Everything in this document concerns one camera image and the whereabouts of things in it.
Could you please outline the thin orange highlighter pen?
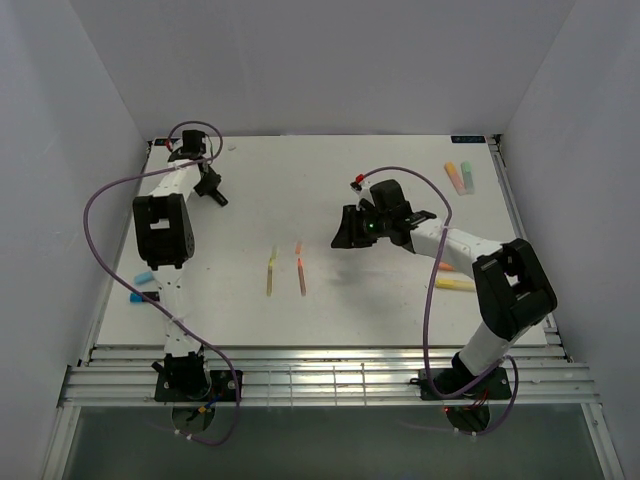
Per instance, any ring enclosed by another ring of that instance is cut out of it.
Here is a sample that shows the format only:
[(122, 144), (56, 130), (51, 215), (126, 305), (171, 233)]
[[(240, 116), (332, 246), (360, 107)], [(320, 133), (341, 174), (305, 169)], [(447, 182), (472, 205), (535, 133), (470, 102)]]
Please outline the thin orange highlighter pen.
[(307, 295), (307, 288), (306, 288), (304, 263), (301, 257), (297, 258), (297, 273), (298, 273), (300, 294), (302, 297), (305, 297)]

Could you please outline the thin yellow highlighter pen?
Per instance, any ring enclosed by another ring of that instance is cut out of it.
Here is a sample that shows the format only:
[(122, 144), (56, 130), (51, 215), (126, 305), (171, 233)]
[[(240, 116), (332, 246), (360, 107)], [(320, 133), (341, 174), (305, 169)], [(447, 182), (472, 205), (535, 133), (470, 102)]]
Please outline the thin yellow highlighter pen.
[(267, 264), (267, 278), (266, 278), (266, 295), (271, 297), (273, 293), (273, 275), (274, 275), (274, 263), (275, 258), (272, 256), (269, 258)]

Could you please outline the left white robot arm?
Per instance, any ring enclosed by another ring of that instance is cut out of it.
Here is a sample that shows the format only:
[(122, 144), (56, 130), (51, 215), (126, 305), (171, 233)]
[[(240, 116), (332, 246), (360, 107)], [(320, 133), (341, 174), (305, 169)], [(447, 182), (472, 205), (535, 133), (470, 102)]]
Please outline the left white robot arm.
[(197, 357), (202, 344), (180, 324), (187, 316), (184, 267), (195, 253), (195, 236), (187, 202), (195, 193), (219, 206), (228, 204), (220, 192), (221, 175), (211, 166), (217, 155), (211, 138), (197, 129), (185, 130), (181, 139), (167, 143), (169, 172), (148, 194), (133, 201), (134, 228), (140, 258), (153, 273), (158, 304), (169, 312), (165, 327), (167, 358)]

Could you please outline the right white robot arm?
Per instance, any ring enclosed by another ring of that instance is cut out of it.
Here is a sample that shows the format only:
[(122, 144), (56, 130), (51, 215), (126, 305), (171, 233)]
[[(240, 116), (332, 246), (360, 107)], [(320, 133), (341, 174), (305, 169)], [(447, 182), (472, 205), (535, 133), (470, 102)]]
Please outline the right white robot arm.
[(358, 177), (351, 188), (358, 200), (343, 207), (332, 248), (368, 248), (387, 238), (474, 282), (481, 323), (450, 368), (434, 377), (440, 394), (478, 385), (524, 333), (556, 309), (556, 294), (526, 240), (499, 242), (452, 228), (431, 212), (413, 210), (395, 180), (370, 184)]

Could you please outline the pastel orange highlighter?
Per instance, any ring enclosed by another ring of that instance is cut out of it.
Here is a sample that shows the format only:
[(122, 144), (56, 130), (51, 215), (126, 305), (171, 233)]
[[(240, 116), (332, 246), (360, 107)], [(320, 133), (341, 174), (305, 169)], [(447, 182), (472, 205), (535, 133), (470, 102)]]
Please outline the pastel orange highlighter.
[(466, 188), (464, 185), (464, 182), (461, 178), (461, 176), (459, 175), (456, 166), (452, 163), (452, 162), (447, 162), (444, 165), (444, 169), (445, 172), (449, 178), (449, 180), (451, 181), (456, 193), (459, 196), (463, 196), (466, 194)]

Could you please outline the pastel yellow highlighter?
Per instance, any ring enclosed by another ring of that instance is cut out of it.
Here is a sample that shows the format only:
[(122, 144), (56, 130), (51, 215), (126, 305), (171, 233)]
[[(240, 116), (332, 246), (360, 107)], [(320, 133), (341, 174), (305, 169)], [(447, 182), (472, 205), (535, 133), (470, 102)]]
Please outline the pastel yellow highlighter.
[(475, 284), (472, 281), (448, 278), (437, 278), (435, 281), (435, 287), (443, 290), (464, 292), (474, 292), (476, 290)]

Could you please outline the pastel green highlighter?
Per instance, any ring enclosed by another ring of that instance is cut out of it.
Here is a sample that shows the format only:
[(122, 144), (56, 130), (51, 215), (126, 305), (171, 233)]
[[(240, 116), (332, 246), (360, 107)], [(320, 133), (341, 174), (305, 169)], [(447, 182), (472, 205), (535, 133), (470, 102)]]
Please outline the pastel green highlighter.
[(467, 195), (473, 195), (475, 193), (475, 185), (473, 180), (473, 171), (471, 163), (464, 161), (460, 165), (461, 173), (463, 177), (463, 184)]

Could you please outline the pastel blue highlighter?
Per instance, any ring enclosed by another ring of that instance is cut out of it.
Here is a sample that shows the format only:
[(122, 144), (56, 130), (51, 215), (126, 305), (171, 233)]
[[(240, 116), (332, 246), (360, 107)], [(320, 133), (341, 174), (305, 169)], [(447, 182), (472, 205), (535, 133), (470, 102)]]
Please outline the pastel blue highlighter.
[(141, 285), (147, 282), (150, 282), (154, 279), (151, 271), (143, 272), (134, 277), (134, 283), (136, 285)]

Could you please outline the black blue-capped highlighter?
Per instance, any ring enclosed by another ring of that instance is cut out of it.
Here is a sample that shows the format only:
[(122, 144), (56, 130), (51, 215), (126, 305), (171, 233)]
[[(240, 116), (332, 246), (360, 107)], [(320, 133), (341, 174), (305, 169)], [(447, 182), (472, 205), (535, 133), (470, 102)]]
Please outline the black blue-capped highlighter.
[(159, 293), (157, 291), (145, 291), (141, 295), (131, 293), (129, 296), (130, 303), (147, 303), (148, 301), (159, 302)]

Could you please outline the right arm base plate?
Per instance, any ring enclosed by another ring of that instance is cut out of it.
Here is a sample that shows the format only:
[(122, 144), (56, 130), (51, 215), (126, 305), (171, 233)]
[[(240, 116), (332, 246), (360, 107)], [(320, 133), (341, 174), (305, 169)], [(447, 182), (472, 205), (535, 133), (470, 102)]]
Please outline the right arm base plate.
[(418, 371), (418, 376), (410, 380), (410, 384), (420, 389), (422, 400), (445, 399), (487, 399), (509, 400), (512, 390), (507, 372), (497, 367), (481, 380), (464, 378), (453, 368), (434, 369), (433, 383), (427, 379), (425, 369)]

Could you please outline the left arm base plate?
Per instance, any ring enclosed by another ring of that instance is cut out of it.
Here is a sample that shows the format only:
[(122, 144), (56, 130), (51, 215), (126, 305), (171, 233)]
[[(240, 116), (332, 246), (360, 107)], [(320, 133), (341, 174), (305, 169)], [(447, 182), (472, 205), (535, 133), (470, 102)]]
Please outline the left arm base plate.
[(243, 374), (239, 369), (236, 377), (230, 370), (209, 370), (207, 374), (177, 380), (159, 374), (153, 399), (162, 403), (234, 402), (236, 394), (242, 394)]

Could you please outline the aluminium frame rails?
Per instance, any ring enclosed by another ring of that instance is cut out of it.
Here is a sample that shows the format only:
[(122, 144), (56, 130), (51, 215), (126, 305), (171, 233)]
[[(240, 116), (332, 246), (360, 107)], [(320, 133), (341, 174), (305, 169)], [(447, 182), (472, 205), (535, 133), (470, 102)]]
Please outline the aluminium frame rails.
[[(70, 367), (63, 406), (149, 406), (162, 357), (156, 347), (97, 347)], [(230, 349), (242, 370), (247, 407), (416, 406), (411, 384), (423, 366), (417, 349)], [(568, 361), (559, 346), (516, 347), (505, 361), (519, 404), (593, 404), (599, 401), (589, 368)]]

